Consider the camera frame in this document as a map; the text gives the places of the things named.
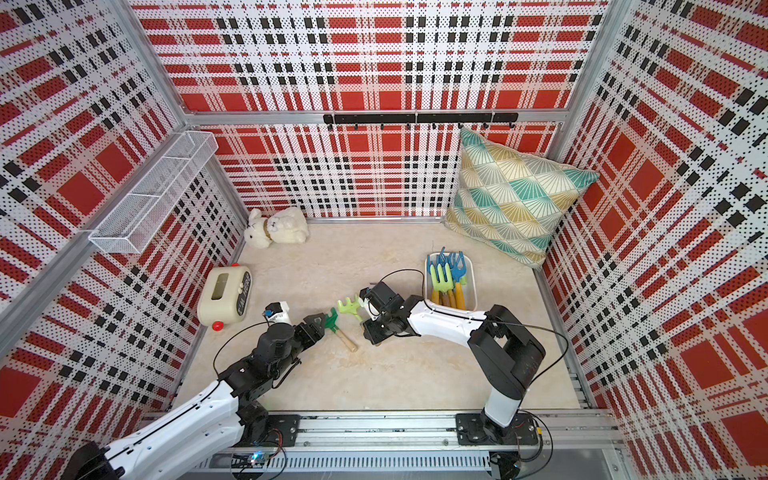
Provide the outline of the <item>dark green rake wooden handle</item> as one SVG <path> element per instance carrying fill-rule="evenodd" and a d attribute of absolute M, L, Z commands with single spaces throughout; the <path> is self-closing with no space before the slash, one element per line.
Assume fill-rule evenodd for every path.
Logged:
<path fill-rule="evenodd" d="M 357 352 L 358 346 L 337 325 L 338 316 L 336 309 L 331 308 L 330 312 L 325 315 L 324 327 L 330 330 L 350 352 Z"/>

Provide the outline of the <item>light green fork wooden handle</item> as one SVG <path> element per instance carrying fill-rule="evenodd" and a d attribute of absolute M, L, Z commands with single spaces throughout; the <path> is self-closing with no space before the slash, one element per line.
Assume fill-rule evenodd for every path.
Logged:
<path fill-rule="evenodd" d="M 355 295 L 353 298 L 347 297 L 344 301 L 337 301 L 338 312 L 340 314 L 352 315 L 359 323 L 363 323 L 364 319 L 360 315 L 359 310 L 362 308 L 360 298 Z"/>

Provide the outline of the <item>light green rake wooden handle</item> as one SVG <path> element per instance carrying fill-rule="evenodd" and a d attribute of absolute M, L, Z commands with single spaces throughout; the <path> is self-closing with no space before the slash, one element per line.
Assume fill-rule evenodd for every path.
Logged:
<path fill-rule="evenodd" d="M 450 308 L 456 309 L 458 307 L 458 304 L 457 304 L 455 292 L 453 290 L 448 290 L 446 295 L 447 295 L 447 298 L 448 298 L 447 305 Z"/>

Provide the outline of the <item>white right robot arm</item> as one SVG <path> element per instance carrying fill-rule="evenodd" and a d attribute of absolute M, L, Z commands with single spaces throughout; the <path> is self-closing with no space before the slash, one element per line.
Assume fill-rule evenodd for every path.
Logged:
<path fill-rule="evenodd" d="M 509 441 L 523 399 L 546 357 L 544 346 L 507 308 L 466 311 L 421 296 L 406 299 L 386 283 L 360 291 L 370 318 L 364 337 L 373 345 L 399 335 L 435 337 L 469 348 L 491 386 L 480 414 L 482 430 L 496 444 Z"/>

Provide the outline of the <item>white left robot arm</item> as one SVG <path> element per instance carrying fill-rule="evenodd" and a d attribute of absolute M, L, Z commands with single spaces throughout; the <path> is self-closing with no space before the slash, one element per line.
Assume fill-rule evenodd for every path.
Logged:
<path fill-rule="evenodd" d="M 64 479 L 177 479 L 244 434 L 267 431 L 259 397 L 278 388 L 319 342 L 326 315 L 294 325 L 283 313 L 269 317 L 253 351 L 217 374 L 198 395 L 153 423 L 107 446 L 89 442 L 67 463 Z"/>

